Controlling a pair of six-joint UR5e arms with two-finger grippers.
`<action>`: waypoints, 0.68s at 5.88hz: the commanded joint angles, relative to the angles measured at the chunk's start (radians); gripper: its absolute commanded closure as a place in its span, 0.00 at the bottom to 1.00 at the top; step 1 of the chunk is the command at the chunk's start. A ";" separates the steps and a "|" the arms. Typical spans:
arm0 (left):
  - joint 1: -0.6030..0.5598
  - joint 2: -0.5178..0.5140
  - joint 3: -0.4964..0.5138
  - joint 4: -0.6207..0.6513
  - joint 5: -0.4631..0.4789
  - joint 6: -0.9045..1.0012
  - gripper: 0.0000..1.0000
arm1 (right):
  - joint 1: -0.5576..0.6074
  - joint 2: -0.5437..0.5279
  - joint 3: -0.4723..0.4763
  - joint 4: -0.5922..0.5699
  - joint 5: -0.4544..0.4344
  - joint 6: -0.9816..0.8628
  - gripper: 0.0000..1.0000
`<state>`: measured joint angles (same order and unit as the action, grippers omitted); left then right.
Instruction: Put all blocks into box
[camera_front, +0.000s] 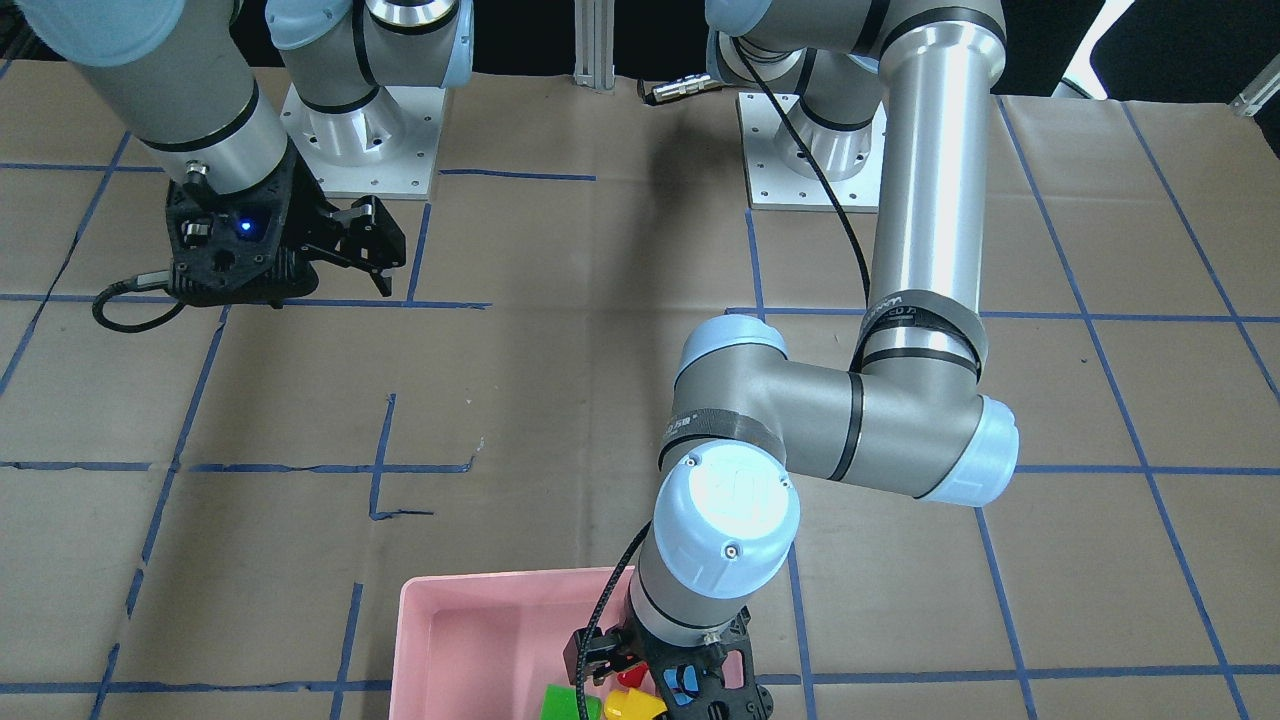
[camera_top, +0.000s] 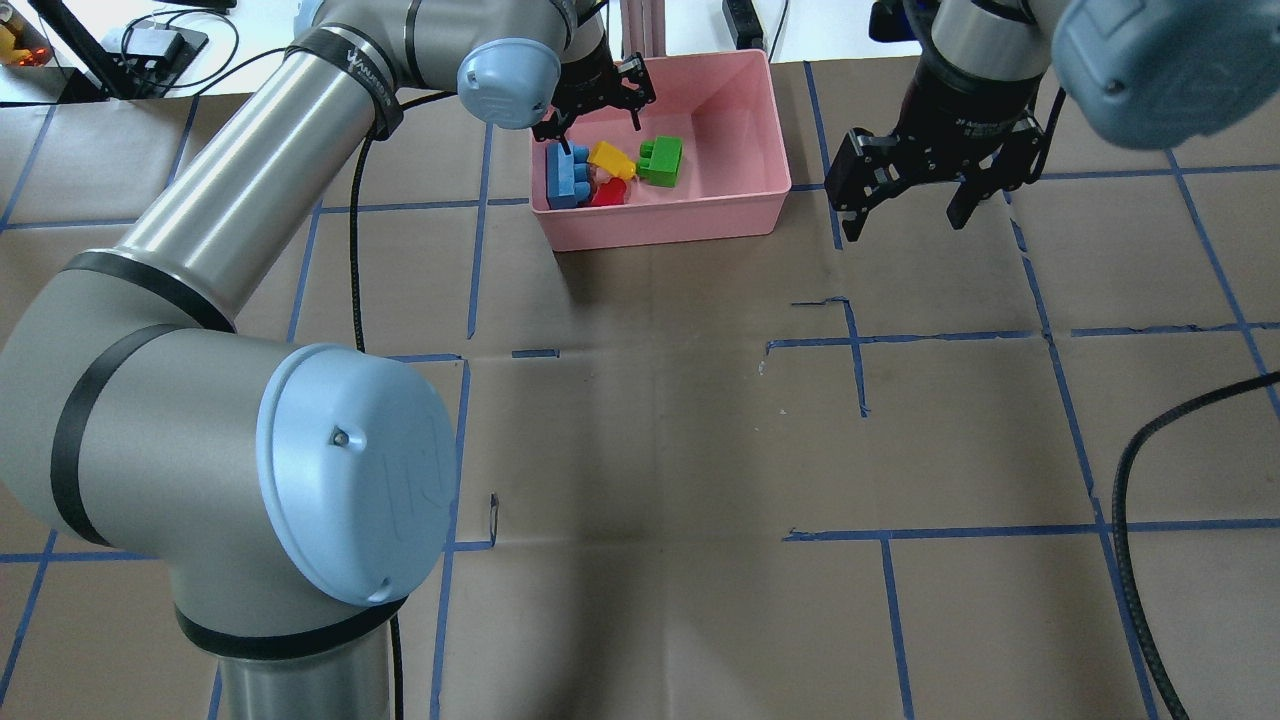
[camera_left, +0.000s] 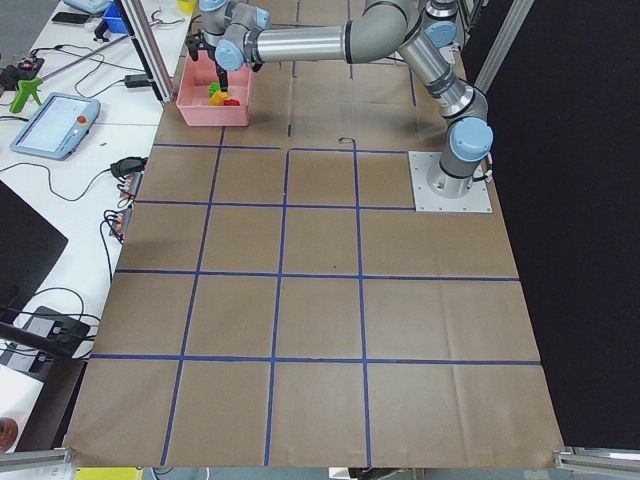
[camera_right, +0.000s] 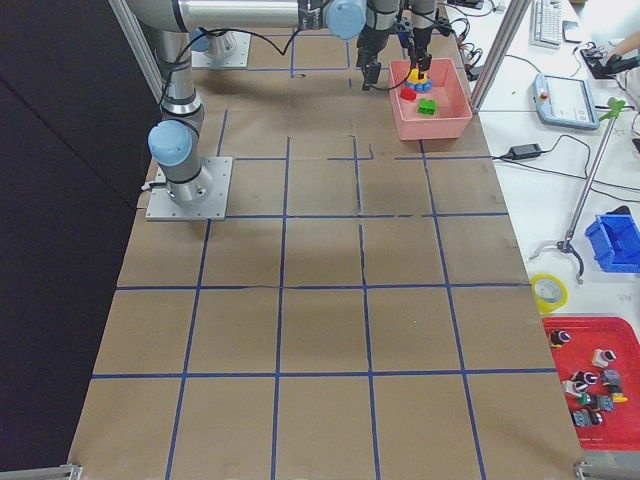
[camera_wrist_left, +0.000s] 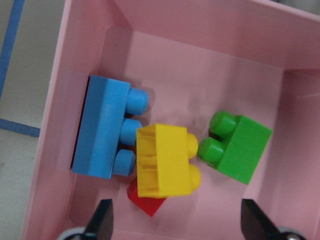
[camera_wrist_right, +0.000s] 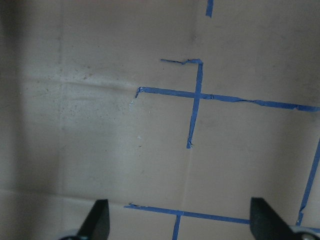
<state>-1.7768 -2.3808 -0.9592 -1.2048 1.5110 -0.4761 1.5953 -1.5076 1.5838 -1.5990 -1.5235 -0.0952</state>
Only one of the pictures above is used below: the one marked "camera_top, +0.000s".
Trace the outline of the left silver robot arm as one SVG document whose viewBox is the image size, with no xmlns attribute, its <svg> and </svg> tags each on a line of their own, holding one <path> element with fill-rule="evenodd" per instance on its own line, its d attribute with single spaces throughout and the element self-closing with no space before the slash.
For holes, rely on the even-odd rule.
<svg viewBox="0 0 1280 720">
<path fill-rule="evenodd" d="M 403 90 L 561 147 L 652 100 L 594 1 L 302 1 L 276 69 L 3 346 L 3 486 L 54 530 L 155 559 L 237 719 L 392 719 L 397 620 L 457 497 L 438 391 L 394 359 L 241 328 Z"/>
</svg>

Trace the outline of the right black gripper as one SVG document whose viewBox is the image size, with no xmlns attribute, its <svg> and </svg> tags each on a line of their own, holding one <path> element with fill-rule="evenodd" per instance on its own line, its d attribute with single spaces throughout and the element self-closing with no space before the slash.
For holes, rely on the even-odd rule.
<svg viewBox="0 0 1280 720">
<path fill-rule="evenodd" d="M 870 211 L 923 184 L 957 183 L 946 217 L 961 231 L 997 191 L 1041 179 L 1046 128 L 1034 110 L 1044 73 L 1025 79 L 970 76 L 922 60 L 887 135 L 854 127 L 828 169 L 828 202 L 845 238 L 861 238 Z"/>
</svg>

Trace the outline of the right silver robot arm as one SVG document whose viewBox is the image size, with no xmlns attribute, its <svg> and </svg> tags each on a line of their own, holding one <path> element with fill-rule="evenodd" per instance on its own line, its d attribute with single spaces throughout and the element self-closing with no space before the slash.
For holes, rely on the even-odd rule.
<svg viewBox="0 0 1280 720">
<path fill-rule="evenodd" d="M 1175 149 L 1277 92 L 1275 1 L 877 1 L 869 33 L 922 54 L 895 127 L 852 128 L 826 174 L 844 236 L 923 184 L 952 183 L 961 229 L 980 202 L 1036 183 L 1074 101 L 1120 149 Z"/>
</svg>

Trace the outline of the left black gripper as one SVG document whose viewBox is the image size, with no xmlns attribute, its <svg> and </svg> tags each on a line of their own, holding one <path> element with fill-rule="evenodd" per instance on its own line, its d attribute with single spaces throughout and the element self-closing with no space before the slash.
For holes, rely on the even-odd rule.
<svg viewBox="0 0 1280 720">
<path fill-rule="evenodd" d="M 562 65 L 549 113 L 532 127 L 538 142 L 558 143 L 572 155 L 567 132 L 580 117 L 605 108 L 626 110 L 635 132 L 643 129 L 641 113 L 657 100 L 652 74 L 643 55 L 616 63 L 607 37 L 595 41 L 582 58 Z"/>
</svg>

